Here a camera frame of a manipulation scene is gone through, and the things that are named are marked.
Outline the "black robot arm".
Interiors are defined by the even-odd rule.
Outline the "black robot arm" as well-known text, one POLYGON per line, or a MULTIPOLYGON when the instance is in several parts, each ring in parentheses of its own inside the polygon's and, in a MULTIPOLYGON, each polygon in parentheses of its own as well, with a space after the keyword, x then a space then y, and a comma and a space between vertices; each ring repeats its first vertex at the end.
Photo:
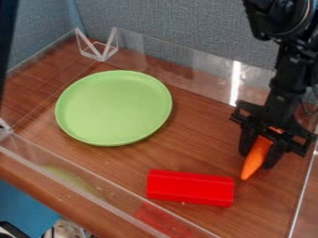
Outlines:
POLYGON ((237 102, 232 120, 241 124, 238 151, 248 155, 260 136, 273 145, 265 152, 270 169, 288 152, 305 156, 317 136, 294 113, 308 90, 318 85, 318 0, 242 0, 256 39, 280 44, 276 75, 266 102, 237 102))

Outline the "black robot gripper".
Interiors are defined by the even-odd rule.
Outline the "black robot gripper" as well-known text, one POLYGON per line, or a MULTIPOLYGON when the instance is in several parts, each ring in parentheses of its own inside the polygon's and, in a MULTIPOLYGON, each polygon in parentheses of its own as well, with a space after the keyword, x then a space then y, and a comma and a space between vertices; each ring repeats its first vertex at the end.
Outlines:
POLYGON ((241 99, 237 102, 232 120, 241 125, 238 151, 242 156, 249 154, 258 135, 274 141, 266 154, 265 169, 276 166, 285 152, 294 152, 305 156, 310 144, 317 139, 317 136, 298 124, 294 116, 284 121, 278 115, 270 116, 266 106, 241 99))

